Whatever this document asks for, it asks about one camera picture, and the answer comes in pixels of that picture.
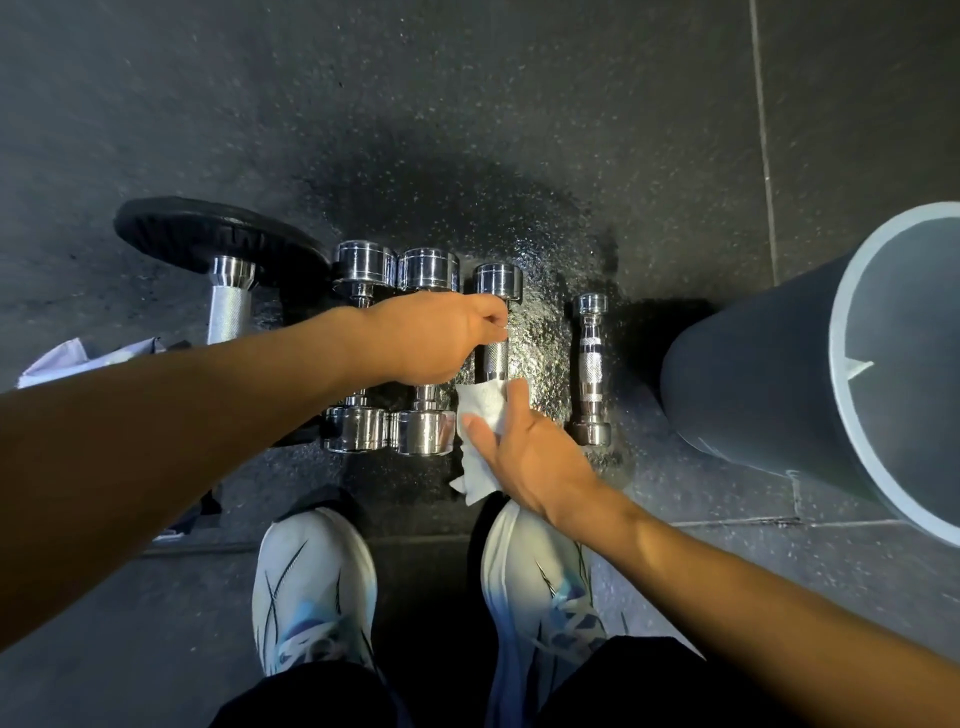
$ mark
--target black pants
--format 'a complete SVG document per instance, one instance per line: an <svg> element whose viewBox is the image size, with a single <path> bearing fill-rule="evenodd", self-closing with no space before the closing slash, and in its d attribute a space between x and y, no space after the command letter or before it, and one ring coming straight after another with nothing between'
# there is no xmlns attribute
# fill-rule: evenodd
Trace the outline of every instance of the black pants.
<svg viewBox="0 0 960 728"><path fill-rule="evenodd" d="M372 672L328 662L261 680L221 708L211 728L296 725L306 701L317 725L396 724L390 694ZM720 717L738 726L802 725L736 671L701 659L672 638L614 637L554 691L537 725L707 725ZM458 724L451 717L450 725Z"/></svg>

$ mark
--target forearm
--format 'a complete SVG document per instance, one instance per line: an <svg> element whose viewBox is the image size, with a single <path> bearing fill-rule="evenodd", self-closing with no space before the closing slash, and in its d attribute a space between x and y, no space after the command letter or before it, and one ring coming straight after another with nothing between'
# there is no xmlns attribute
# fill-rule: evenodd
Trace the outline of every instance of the forearm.
<svg viewBox="0 0 960 728"><path fill-rule="evenodd" d="M358 313L0 396L0 646L245 460L382 380Z"/></svg>
<svg viewBox="0 0 960 728"><path fill-rule="evenodd" d="M557 526L607 558L706 653L817 724L944 725L960 670L773 573L660 522L607 487Z"/></svg>

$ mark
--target white tissue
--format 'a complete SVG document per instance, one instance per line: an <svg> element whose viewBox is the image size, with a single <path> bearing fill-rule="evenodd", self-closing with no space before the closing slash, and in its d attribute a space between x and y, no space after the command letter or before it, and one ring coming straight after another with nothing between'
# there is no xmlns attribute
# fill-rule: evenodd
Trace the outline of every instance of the white tissue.
<svg viewBox="0 0 960 728"><path fill-rule="evenodd" d="M100 367L106 367L110 364L129 361L135 356L163 351L159 339L153 338L129 344L123 349L91 359L87 356L86 349L84 349L80 339L70 339L70 341L64 341L62 344L55 346L31 364L27 371L20 375L20 379L16 382L16 388L32 387L45 381L53 381L80 372L88 372L91 369L100 369Z"/></svg>
<svg viewBox="0 0 960 728"><path fill-rule="evenodd" d="M464 441L464 474L450 481L450 487L467 496L467 505L485 498L493 491L499 491L500 483L483 459L483 455L473 446L464 427L465 414L479 415L496 435L503 433L503 420L506 415L507 382L492 379L482 384L458 384L457 396L457 434Z"/></svg>

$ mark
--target hand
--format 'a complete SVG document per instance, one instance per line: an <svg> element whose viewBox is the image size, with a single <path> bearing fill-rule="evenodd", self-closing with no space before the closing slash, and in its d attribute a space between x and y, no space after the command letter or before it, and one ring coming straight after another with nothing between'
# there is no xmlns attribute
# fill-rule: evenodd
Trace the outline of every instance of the hand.
<svg viewBox="0 0 960 728"><path fill-rule="evenodd" d="M570 436L530 409L526 379L507 382L507 416L499 443L483 418L464 415L464 425L507 495L554 525L605 487Z"/></svg>
<svg viewBox="0 0 960 728"><path fill-rule="evenodd" d="M496 296L420 291L363 311L388 380L442 384L476 347L507 338L507 305Z"/></svg>

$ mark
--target dumbbell handle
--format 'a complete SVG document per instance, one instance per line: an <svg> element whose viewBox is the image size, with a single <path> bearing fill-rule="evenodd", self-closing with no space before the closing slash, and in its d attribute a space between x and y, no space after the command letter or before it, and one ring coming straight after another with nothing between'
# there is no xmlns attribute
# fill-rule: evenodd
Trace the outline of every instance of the dumbbell handle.
<svg viewBox="0 0 960 728"><path fill-rule="evenodd" d="M373 286L369 283L353 283L350 287L350 300L357 308L370 308L373 305ZM366 407L367 390L357 390L344 400L344 405L347 407Z"/></svg>
<svg viewBox="0 0 960 728"><path fill-rule="evenodd" d="M228 255L218 255L210 267L210 319L206 343L220 344L247 331L252 303L251 289L256 280L256 265Z"/></svg>
<svg viewBox="0 0 960 728"><path fill-rule="evenodd" d="M585 419L603 417L603 324L598 314L585 314L581 320L578 369L580 375L581 414Z"/></svg>
<svg viewBox="0 0 960 728"><path fill-rule="evenodd" d="M484 381L506 379L510 373L510 339L488 344L483 351Z"/></svg>
<svg viewBox="0 0 960 728"><path fill-rule="evenodd" d="M437 385L422 384L414 393L414 409L437 409Z"/></svg>

